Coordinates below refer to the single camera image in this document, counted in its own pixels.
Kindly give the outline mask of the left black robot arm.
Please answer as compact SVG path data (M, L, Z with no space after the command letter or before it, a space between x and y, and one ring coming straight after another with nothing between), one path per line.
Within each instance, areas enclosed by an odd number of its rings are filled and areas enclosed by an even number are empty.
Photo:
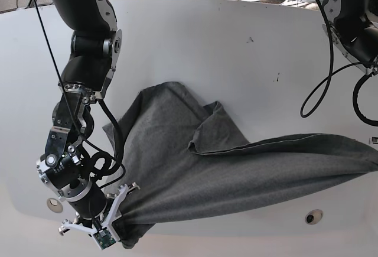
M377 75L377 27L369 20L369 0L323 0L322 8L335 37L336 47L364 75L353 90L352 103L357 117L366 125L376 127L360 110L359 91L367 80Z

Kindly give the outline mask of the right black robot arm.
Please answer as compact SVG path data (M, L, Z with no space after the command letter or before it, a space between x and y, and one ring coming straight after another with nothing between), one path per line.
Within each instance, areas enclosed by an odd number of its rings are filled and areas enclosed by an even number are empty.
M53 3L73 35L69 61L57 74L62 96L53 110L53 125L37 171L40 180L75 209L76 218L63 221L60 234L79 230L106 249L120 241L113 224L121 216L121 202L138 188L137 184L120 184L115 193L106 194L97 184L125 170L125 139L104 101L120 55L122 32L109 0ZM94 104L100 105L114 128L113 154L96 148L90 155L85 149L95 127L90 113Z

